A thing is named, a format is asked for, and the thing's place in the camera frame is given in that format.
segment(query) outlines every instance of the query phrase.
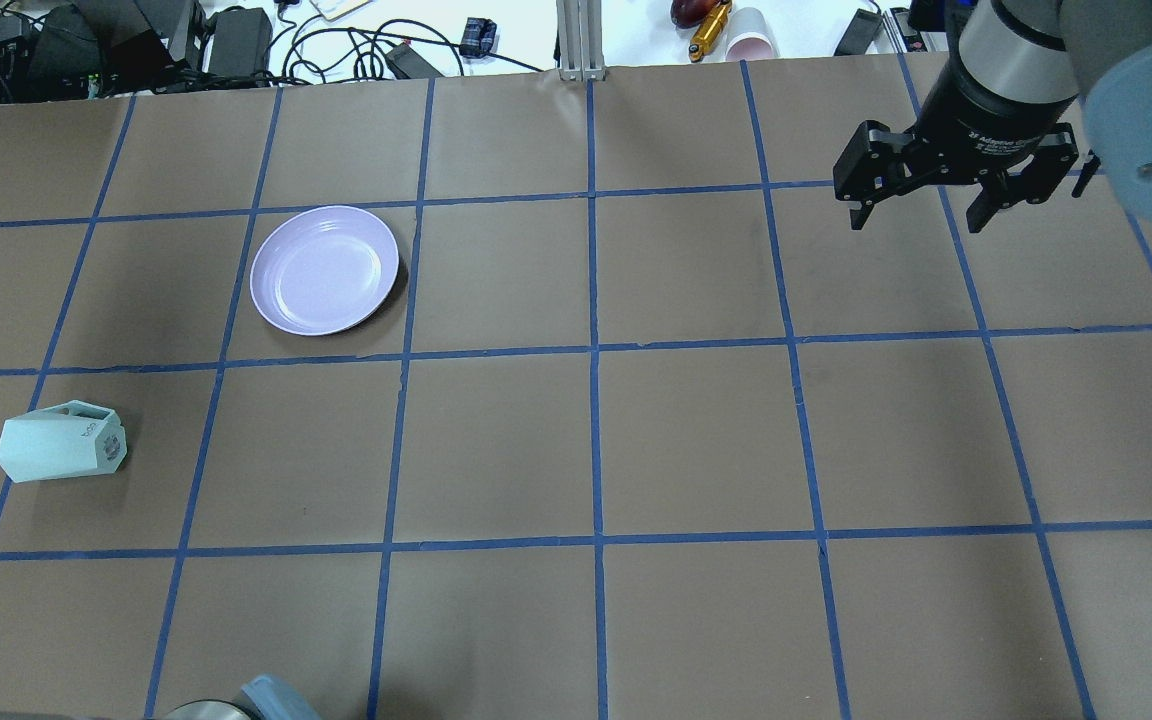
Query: cup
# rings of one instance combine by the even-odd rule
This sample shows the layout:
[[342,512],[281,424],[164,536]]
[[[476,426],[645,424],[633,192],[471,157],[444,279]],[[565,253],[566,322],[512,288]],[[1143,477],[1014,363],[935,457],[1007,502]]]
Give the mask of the cup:
[[776,45],[767,29],[767,20],[758,8],[733,10],[727,20],[727,59],[770,60],[776,58]]
[[108,475],[124,457],[118,414],[78,400],[15,416],[0,435],[0,467],[14,483]]

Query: white cup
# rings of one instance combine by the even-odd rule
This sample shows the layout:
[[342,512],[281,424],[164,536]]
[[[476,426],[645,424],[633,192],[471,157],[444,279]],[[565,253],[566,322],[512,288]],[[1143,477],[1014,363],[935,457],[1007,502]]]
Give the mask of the white cup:
[[728,60],[768,60],[776,58],[776,45],[767,29],[767,20],[758,8],[733,10],[727,20]]

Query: gold cylinder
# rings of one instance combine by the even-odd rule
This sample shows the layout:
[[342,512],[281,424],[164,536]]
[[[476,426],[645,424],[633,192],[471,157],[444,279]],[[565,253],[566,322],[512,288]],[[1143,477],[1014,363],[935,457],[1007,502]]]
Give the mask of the gold cylinder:
[[705,20],[702,20],[700,26],[696,28],[696,33],[691,36],[691,45],[687,47],[687,58],[691,59],[692,63],[699,63],[714,48],[718,36],[722,35],[723,28],[727,26],[728,15],[732,15],[732,0],[722,0],[721,3],[714,5],[713,10],[708,10]]

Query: power adapter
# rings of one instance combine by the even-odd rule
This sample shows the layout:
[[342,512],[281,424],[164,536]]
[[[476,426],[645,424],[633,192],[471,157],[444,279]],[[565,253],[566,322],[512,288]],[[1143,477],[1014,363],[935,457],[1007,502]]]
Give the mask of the power adapter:
[[[207,73],[220,77],[247,77],[264,73],[270,65],[270,16],[260,8],[225,10],[212,15],[215,35],[211,38]],[[265,88],[268,82],[236,83],[228,88]]]
[[399,79],[424,79],[431,77],[442,77],[429,60],[420,58],[420,53],[412,50],[411,45],[397,45],[389,53],[385,53],[385,63],[389,66],[389,73]]

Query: grid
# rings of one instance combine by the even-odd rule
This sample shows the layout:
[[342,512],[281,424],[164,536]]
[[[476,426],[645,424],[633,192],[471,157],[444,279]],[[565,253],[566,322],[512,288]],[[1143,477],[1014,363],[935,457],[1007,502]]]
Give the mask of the grid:
[[[905,90],[909,91],[910,101],[915,107],[915,113],[919,108],[918,97],[914,91],[909,68],[905,60],[900,58],[901,71],[905,78]],[[168,589],[168,601],[164,607],[161,629],[157,639],[154,670],[150,680],[150,691],[147,691],[145,714],[151,717],[156,712],[157,689],[161,677],[166,646],[173,624],[175,609],[175,598],[177,598],[180,575],[187,559],[191,558],[237,558],[237,556],[275,556],[275,555],[332,555],[332,553],[376,553],[380,558],[379,592],[376,598],[376,634],[374,646],[371,651],[372,664],[369,679],[367,717],[374,719],[378,712],[380,697],[380,677],[385,650],[385,620],[387,620],[387,601],[391,562],[394,553],[407,552],[431,552],[448,550],[494,550],[494,548],[520,548],[520,547],[558,547],[577,546],[593,548],[594,558],[594,615],[596,615],[596,657],[598,657],[598,708],[600,719],[611,717],[608,702],[608,661],[607,661],[607,598],[605,598],[604,582],[604,548],[617,546],[619,544],[660,544],[660,543],[714,543],[714,541],[813,541],[819,547],[818,564],[820,582],[823,583],[823,602],[826,611],[829,647],[833,661],[833,674],[838,685],[838,706],[841,717],[850,719],[851,705],[849,692],[847,692],[846,660],[840,639],[840,620],[833,593],[833,578],[829,562],[828,543],[832,539],[858,539],[858,538],[915,538],[915,537],[960,537],[960,536],[1001,536],[1018,535],[1033,536],[1038,541],[1039,553],[1043,558],[1043,569],[1051,592],[1051,600],[1055,607],[1056,619],[1060,623],[1060,632],[1064,642],[1064,651],[1069,655],[1069,662],[1074,674],[1074,683],[1078,691],[1079,703],[1082,703],[1084,717],[1096,717],[1093,698],[1087,690],[1087,681],[1084,680],[1078,647],[1076,647],[1074,632],[1070,628],[1068,614],[1064,611],[1062,600],[1060,578],[1055,566],[1052,562],[1051,550],[1047,537],[1053,533],[1083,533],[1083,532],[1106,532],[1106,530],[1139,530],[1152,529],[1152,520],[1107,520],[1107,521],[1074,521],[1073,523],[1048,523],[1043,520],[1039,511],[1037,498],[1032,484],[1030,484],[1026,468],[1025,454],[1020,442],[1020,433],[1016,429],[1014,416],[1005,379],[998,365],[993,340],[995,338],[1029,338],[1029,336],[1061,336],[1061,334],[1101,334],[1101,333],[1152,333],[1152,324],[1137,325],[1102,325],[1102,327],[1067,328],[1067,327],[1037,327],[1020,329],[992,329],[986,324],[986,316],[982,309],[982,302],[977,288],[973,286],[972,270],[968,263],[963,240],[961,240],[954,213],[952,213],[950,202],[947,192],[940,190],[940,202],[945,210],[946,222],[954,240],[957,262],[963,273],[967,285],[970,304],[972,304],[977,328],[968,331],[943,331],[943,332],[893,332],[893,333],[854,333],[854,334],[824,334],[824,336],[799,336],[795,332],[795,325],[788,302],[786,290],[785,272],[781,266],[780,240],[776,232],[776,211],[773,209],[773,191],[783,188],[801,187],[828,187],[829,181],[797,181],[797,182],[772,182],[768,174],[767,154],[765,154],[763,130],[759,122],[758,103],[755,99],[755,86],[750,81],[748,65],[741,61],[741,78],[744,82],[744,96],[748,101],[749,120],[755,134],[755,150],[758,156],[759,176],[758,183],[742,184],[714,184],[695,187],[655,187],[655,188],[631,188],[631,190],[598,190],[596,188],[594,167],[594,85],[586,85],[586,152],[588,152],[588,187],[584,192],[561,192],[561,194],[536,194],[536,195],[508,195],[492,197],[462,197],[462,199],[426,199],[425,185],[429,176],[429,146],[431,119],[434,111],[434,81],[429,82],[425,97],[424,127],[420,136],[420,175],[417,183],[417,194],[412,200],[384,200],[364,202],[355,204],[358,209],[415,209],[416,229],[412,237],[411,260],[410,260],[410,286],[407,295],[407,317],[403,331],[403,344],[401,354],[381,354],[370,356],[328,356],[328,357],[291,357],[290,359],[228,359],[228,347],[233,333],[234,318],[236,318],[238,301],[242,297],[243,275],[247,267],[247,258],[251,250],[253,229],[256,220],[262,214],[291,213],[310,209],[310,206],[280,206],[280,209],[262,209],[262,190],[264,190],[265,174],[270,167],[270,154],[274,145],[275,129],[278,127],[279,111],[282,108],[283,90],[278,90],[274,96],[274,109],[271,114],[268,135],[266,135],[264,154],[262,154],[260,176],[257,179],[256,191],[252,197],[250,209],[219,209],[206,211],[192,211],[192,213],[160,213],[143,215],[103,215],[101,209],[105,195],[109,190],[109,182],[114,177],[120,152],[123,149],[123,141],[127,137],[128,128],[131,127],[132,114],[136,109],[136,99],[128,101],[123,118],[122,129],[109,159],[109,167],[105,172],[104,182],[99,199],[97,199],[92,214],[88,218],[63,218],[45,220],[14,220],[14,222],[0,222],[0,228],[6,227],[32,227],[32,225],[85,225],[81,250],[78,251],[76,264],[69,279],[65,301],[61,302],[59,316],[54,331],[51,333],[47,351],[37,367],[0,367],[0,376],[20,376],[36,378],[33,395],[29,401],[29,409],[38,406],[38,397],[41,395],[45,379],[50,376],[65,374],[100,374],[100,373],[175,373],[189,372],[189,370],[210,370],[215,373],[214,386],[207,406],[204,432],[202,432],[200,448],[198,448],[197,462],[194,473],[192,486],[189,490],[185,515],[177,546],[150,548],[150,550],[93,550],[93,551],[0,551],[0,562],[13,561],[41,561],[60,559],[172,559],[173,574]],[[771,237],[774,275],[776,275],[778,302],[780,302],[780,313],[783,324],[783,335],[781,338],[736,338],[736,340],[713,340],[713,341],[668,341],[652,343],[604,343],[599,339],[598,328],[598,202],[604,197],[619,196],[645,196],[645,195],[692,195],[708,192],[729,191],[760,191],[765,209],[765,222],[767,222],[768,235]],[[525,202],[525,200],[559,200],[559,199],[585,199],[588,206],[589,227],[589,286],[590,286],[590,339],[588,344],[581,346],[541,346],[541,347],[508,347],[508,348],[468,348],[457,351],[414,351],[412,350],[412,327],[415,324],[416,287],[419,282],[420,270],[420,229],[424,223],[424,211],[429,206],[458,205],[458,204],[493,204],[493,202]],[[223,341],[221,341],[220,354],[214,363],[188,363],[172,365],[118,365],[105,367],[78,367],[78,366],[52,366],[52,356],[56,350],[60,340],[61,328],[67,318],[74,290],[83,270],[83,262],[91,245],[93,233],[99,223],[128,223],[143,222],[143,220],[156,219],[182,219],[182,218],[211,218],[211,217],[245,217],[247,235],[243,240],[241,259],[238,259],[238,272],[233,281],[233,290],[229,301],[228,318],[225,323]],[[1137,238],[1140,252],[1146,258],[1149,270],[1152,273],[1152,250],[1149,245],[1146,234],[1140,229],[1139,223],[1129,217],[1135,237]],[[820,502],[820,490],[814,472],[814,453],[812,441],[812,429],[810,429],[809,407],[803,391],[803,378],[799,370],[799,348],[812,343],[849,343],[849,342],[899,342],[918,340],[952,340],[952,338],[973,338],[979,340],[986,353],[990,372],[995,385],[996,400],[1001,414],[1005,417],[1007,437],[1011,444],[1011,454],[1016,469],[1020,471],[1020,482],[1023,484],[1023,492],[1029,510],[1029,523],[1002,524],[1002,525],[968,525],[968,526],[896,526],[896,528],[828,528],[824,517],[823,502]],[[783,530],[783,532],[714,532],[714,533],[641,533],[641,535],[612,535],[604,532],[602,523],[602,433],[599,424],[599,367],[602,354],[616,353],[652,353],[667,350],[685,350],[687,348],[717,348],[717,347],[756,347],[771,346],[785,347],[787,359],[790,363],[791,382],[794,382],[794,400],[796,406],[797,420],[799,420],[799,441],[803,447],[803,455],[806,467],[808,491],[810,505],[812,505],[812,529],[810,530]],[[589,370],[589,402],[591,416],[591,462],[593,462],[593,528],[591,533],[582,536],[553,536],[553,537],[525,537],[525,538],[499,538],[499,539],[467,539],[465,541],[396,541],[394,539],[394,521],[396,521],[397,509],[397,486],[399,486],[399,461],[403,452],[403,423],[407,406],[408,381],[410,381],[410,369],[412,361],[439,361],[461,359],[461,357],[492,357],[492,356],[520,356],[520,355],[581,355],[588,356],[590,361]],[[189,537],[194,524],[194,511],[200,492],[202,478],[207,461],[207,450],[211,439],[212,427],[217,417],[218,406],[223,388],[225,373],[228,369],[250,367],[265,365],[296,365],[296,364],[342,364],[342,363],[382,363],[384,361],[396,361],[401,364],[401,381],[399,381],[396,414],[396,432],[394,432],[391,475],[388,487],[388,502],[385,507],[385,524],[382,541],[372,543],[343,543],[343,544],[308,544],[306,546],[260,546],[260,547],[191,547]],[[3,508],[12,484],[3,479],[0,488],[0,518],[3,516]]]

